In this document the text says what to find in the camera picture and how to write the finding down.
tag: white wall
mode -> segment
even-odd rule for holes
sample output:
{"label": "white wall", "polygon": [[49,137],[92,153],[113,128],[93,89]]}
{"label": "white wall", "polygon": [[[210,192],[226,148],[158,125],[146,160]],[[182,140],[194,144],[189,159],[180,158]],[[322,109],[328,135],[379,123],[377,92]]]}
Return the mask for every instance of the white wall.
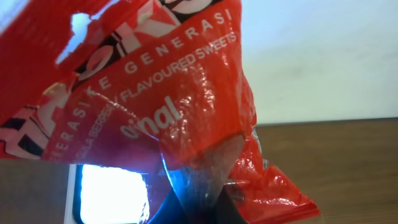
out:
{"label": "white wall", "polygon": [[398,0],[243,0],[259,123],[398,116]]}

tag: crinkled plastic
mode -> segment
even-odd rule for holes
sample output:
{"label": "crinkled plastic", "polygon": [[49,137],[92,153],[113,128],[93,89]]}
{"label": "crinkled plastic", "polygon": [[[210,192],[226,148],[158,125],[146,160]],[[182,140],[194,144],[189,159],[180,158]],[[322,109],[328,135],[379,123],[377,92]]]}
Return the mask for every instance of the crinkled plastic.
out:
{"label": "crinkled plastic", "polygon": [[0,36],[0,157],[165,167],[188,214],[227,183],[251,223],[317,215],[263,169],[240,23],[240,0],[29,1]]}

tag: wooden table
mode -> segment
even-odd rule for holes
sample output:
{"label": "wooden table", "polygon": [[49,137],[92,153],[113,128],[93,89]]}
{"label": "wooden table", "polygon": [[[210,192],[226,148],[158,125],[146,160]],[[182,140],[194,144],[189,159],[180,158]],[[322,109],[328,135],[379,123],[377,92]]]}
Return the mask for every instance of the wooden table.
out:
{"label": "wooden table", "polygon": [[264,157],[326,223],[398,223],[398,119],[261,127],[258,135]]}
{"label": "wooden table", "polygon": [[[398,119],[258,129],[264,157],[323,212],[326,223],[398,223]],[[68,167],[0,161],[0,223],[63,222]]]}

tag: red plastic bag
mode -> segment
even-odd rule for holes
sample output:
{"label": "red plastic bag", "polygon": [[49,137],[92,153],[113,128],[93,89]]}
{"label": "red plastic bag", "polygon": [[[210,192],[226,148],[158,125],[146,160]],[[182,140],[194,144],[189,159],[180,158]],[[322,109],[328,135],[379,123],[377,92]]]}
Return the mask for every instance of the red plastic bag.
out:
{"label": "red plastic bag", "polygon": [[[70,50],[75,20],[85,38]],[[232,170],[246,220],[276,218],[262,214],[262,189],[270,177],[290,182],[252,151],[240,23],[240,0],[31,0],[0,36],[0,157],[149,174],[165,166],[184,208],[211,206]],[[292,184],[272,190],[313,205],[293,198]]]}

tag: bright screen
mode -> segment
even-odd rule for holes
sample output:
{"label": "bright screen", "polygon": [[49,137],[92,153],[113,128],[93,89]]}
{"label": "bright screen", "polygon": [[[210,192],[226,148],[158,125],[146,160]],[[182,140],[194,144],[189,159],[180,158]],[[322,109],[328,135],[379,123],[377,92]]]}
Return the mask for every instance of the bright screen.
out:
{"label": "bright screen", "polygon": [[84,165],[80,216],[86,224],[139,223],[149,216],[146,184],[140,174]]}

